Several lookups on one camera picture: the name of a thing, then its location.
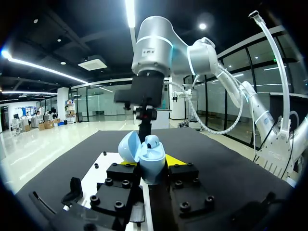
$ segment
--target cardboard box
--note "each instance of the cardboard box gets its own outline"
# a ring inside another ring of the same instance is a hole
[[[26,126],[25,126],[25,131],[30,131],[30,130],[31,130],[30,125],[26,125]]]
[[[45,129],[51,129],[51,128],[54,127],[53,122],[51,122],[51,121],[45,122],[44,126],[45,126]]]
[[[45,130],[45,125],[44,124],[39,124],[38,128],[40,131]]]
[[[59,118],[53,120],[53,123],[54,123],[54,124],[57,124],[57,123],[59,123],[59,122],[60,122],[60,119],[59,119]]]

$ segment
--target bolt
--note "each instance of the bolt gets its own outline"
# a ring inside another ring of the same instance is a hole
[[[122,208],[124,208],[124,204],[122,203],[122,201],[116,201],[115,202],[115,209],[120,210]]]
[[[180,210],[182,211],[182,212],[187,212],[187,211],[189,211],[191,209],[191,205],[189,204],[189,202],[182,202],[182,203],[180,203]]]
[[[130,188],[129,180],[122,181],[122,187],[125,188],[125,189],[129,189]]]
[[[177,189],[183,188],[183,182],[182,182],[181,180],[177,180],[177,181],[175,182],[175,187],[176,187]]]
[[[214,203],[214,196],[208,196],[205,200],[205,204],[212,204]]]
[[[113,184],[114,184],[114,181],[111,178],[108,177],[105,179],[105,185],[111,186]]]
[[[193,182],[194,185],[199,185],[200,184],[199,178],[193,179],[192,182]]]
[[[95,196],[95,195],[93,195],[93,196],[90,196],[90,203],[92,204],[92,205],[99,205],[100,204],[100,199],[97,197],[97,196]]]

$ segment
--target chair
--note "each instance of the chair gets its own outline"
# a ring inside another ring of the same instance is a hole
[[[17,119],[12,119],[12,128],[14,131],[13,136],[17,136],[21,133],[21,129],[20,126],[21,124],[19,123],[19,121]]]
[[[37,124],[44,123],[43,117],[44,117],[44,115],[37,115],[37,116],[35,117],[35,120],[36,120]]]

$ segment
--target desk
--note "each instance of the desk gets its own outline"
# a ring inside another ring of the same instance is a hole
[[[74,148],[58,157],[38,173],[17,194],[30,215],[40,225],[47,220],[36,209],[28,194],[36,191],[55,211],[63,208],[61,199],[70,192],[72,177],[83,179],[90,166],[103,152],[117,152],[119,142],[128,131],[98,131]],[[291,186],[262,167],[191,128],[156,129],[165,152],[186,163],[193,162],[199,170],[199,179],[209,193],[215,196],[215,214],[203,220],[207,231],[219,230],[222,214],[228,214],[252,200],[262,200],[272,191],[277,198],[288,196]],[[164,198],[151,198],[154,230],[172,230],[167,212],[155,218],[155,210],[163,206]]]

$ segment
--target pillar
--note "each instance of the pillar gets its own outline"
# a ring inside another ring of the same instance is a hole
[[[58,88],[58,117],[61,121],[64,121],[65,118],[65,101],[68,100],[68,88]]]

